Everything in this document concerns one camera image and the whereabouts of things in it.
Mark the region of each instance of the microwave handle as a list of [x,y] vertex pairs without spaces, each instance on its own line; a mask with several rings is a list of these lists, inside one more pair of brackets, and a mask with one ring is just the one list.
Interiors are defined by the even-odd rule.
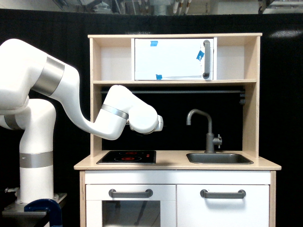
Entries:
[[244,199],[246,192],[244,190],[238,192],[208,192],[203,189],[200,195],[206,199]]
[[205,47],[203,79],[208,79],[210,75],[210,42],[205,40],[203,45]]
[[108,194],[111,198],[149,198],[153,192],[151,189],[144,192],[117,192],[115,189],[111,189]]

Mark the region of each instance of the wooden countertop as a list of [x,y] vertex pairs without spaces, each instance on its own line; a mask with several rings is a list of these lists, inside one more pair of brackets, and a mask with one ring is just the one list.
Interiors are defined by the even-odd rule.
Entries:
[[108,151],[95,157],[87,156],[74,166],[75,170],[281,170],[281,166],[262,157],[254,158],[242,151],[220,151],[220,153],[241,154],[253,164],[194,164],[186,157],[188,153],[203,153],[192,150],[158,150],[156,164],[96,164]]

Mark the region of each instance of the faucet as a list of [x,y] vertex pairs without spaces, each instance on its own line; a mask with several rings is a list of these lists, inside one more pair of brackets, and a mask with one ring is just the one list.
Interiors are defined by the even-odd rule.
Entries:
[[215,150],[214,150],[214,145],[217,145],[220,146],[222,145],[222,138],[220,135],[218,135],[217,138],[214,137],[214,134],[213,134],[213,121],[212,121],[212,118],[211,116],[204,112],[204,111],[201,111],[201,110],[198,110],[198,109],[192,109],[191,111],[189,111],[188,115],[187,115],[187,118],[186,118],[186,125],[191,125],[191,117],[193,114],[200,114],[202,116],[205,116],[207,117],[208,119],[208,133],[206,134],[206,149],[205,149],[205,152],[204,153],[207,153],[207,154],[215,154]]

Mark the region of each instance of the stainless steel sink basin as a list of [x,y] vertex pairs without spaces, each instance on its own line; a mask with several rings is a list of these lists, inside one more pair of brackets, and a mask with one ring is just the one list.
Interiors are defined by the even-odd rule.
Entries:
[[186,156],[191,163],[197,164],[253,164],[251,160],[239,154],[190,153]]

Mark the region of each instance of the faucet handle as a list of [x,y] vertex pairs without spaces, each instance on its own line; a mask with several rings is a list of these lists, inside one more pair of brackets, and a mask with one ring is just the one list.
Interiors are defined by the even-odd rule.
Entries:
[[220,134],[218,134],[217,138],[214,138],[213,143],[214,145],[217,145],[220,149],[220,146],[222,145],[222,137],[220,136]]

